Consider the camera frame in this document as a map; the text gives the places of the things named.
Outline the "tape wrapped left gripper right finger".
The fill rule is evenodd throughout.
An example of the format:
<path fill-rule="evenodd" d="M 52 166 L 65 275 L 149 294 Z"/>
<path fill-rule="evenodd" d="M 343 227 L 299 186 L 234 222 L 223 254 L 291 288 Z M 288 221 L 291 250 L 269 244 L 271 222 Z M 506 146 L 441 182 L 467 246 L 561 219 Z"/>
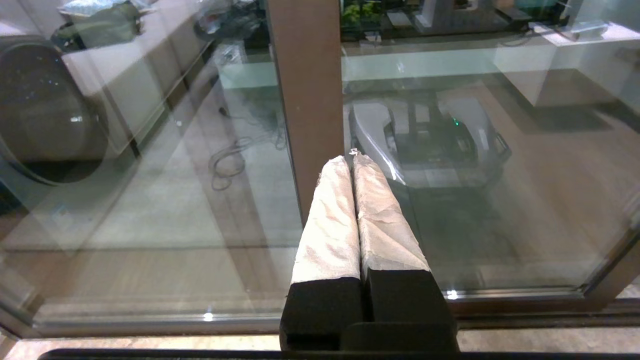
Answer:
<path fill-rule="evenodd" d="M 353 351 L 456 351 L 458 326 L 381 168 L 355 153 L 353 180 L 366 321 Z"/>

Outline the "tape wrapped left gripper left finger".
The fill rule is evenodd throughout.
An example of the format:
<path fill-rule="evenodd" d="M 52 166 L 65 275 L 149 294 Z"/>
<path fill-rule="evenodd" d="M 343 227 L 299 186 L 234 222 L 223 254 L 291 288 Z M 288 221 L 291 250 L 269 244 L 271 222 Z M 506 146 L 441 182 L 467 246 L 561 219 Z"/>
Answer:
<path fill-rule="evenodd" d="M 283 351 L 334 351 L 364 321 L 361 246 L 346 158 L 326 162 L 295 254 L 279 322 Z"/>

